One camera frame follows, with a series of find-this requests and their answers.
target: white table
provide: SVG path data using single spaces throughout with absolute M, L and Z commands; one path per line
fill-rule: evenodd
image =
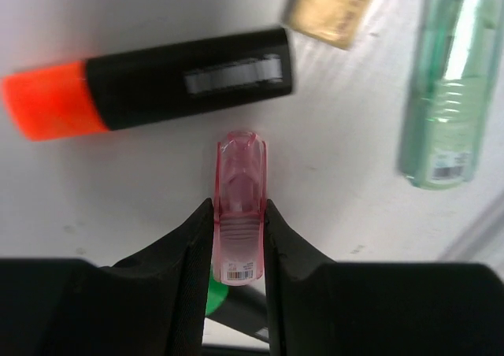
M 0 0 L 0 73 L 266 28 L 286 2 Z M 270 198 L 328 256 L 471 257 L 469 246 L 500 234 L 504 213 L 504 80 L 476 179 L 451 191 L 412 187 L 396 160 L 421 5 L 375 0 L 348 52 L 291 33 L 289 97 L 47 143 L 25 140 L 0 111 L 0 256 L 110 265 L 136 252 L 212 195 L 216 141 L 245 128 L 269 143 Z M 492 251 L 495 267 L 501 255 Z M 238 339 L 208 328 L 209 341 Z

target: barcode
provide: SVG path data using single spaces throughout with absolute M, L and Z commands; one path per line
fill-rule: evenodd
M 254 277 L 254 271 L 228 272 L 228 280 L 246 280 Z
M 266 54 L 264 59 L 246 59 L 226 65 L 197 69 L 184 75 L 187 92 L 197 95 L 210 91 L 246 86 L 262 81 L 282 81 L 280 56 Z
M 433 180 L 449 180 L 462 176 L 464 172 L 463 165 L 457 165 L 455 167 L 442 167 L 439 169 L 434 169 L 432 174 Z

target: plastic cap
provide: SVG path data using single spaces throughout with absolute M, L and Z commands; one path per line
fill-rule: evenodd
M 87 88 L 82 61 L 7 76 L 2 89 L 7 110 L 33 141 L 109 130 Z
M 213 275 L 226 285 L 262 276 L 266 208 L 266 144 L 255 133 L 231 132 L 217 146 Z

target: barcode sticker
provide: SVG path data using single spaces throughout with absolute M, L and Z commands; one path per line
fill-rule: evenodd
M 254 271 L 228 272 L 228 280 L 248 280 L 254 277 Z
M 437 184 L 451 184 L 464 178 L 469 165 L 469 153 L 453 151 L 438 152 L 433 157 L 430 181 Z
M 227 282 L 253 280 L 256 277 L 256 264 L 253 261 L 247 263 L 225 263 L 224 276 Z
M 184 73 L 184 80 L 190 95 L 230 91 L 260 82 L 281 83 L 282 64 L 278 54 L 266 54 L 262 59 L 247 58 L 191 70 Z

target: highlighter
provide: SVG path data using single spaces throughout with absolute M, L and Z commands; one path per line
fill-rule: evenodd
M 402 141 L 415 186 L 444 190 L 476 171 L 504 34 L 502 0 L 426 0 Z
M 266 296 L 250 286 L 230 287 L 210 274 L 205 317 L 263 342 L 269 341 Z
M 6 109 L 30 140 L 109 132 L 292 92 L 283 28 L 94 57 L 7 76 Z

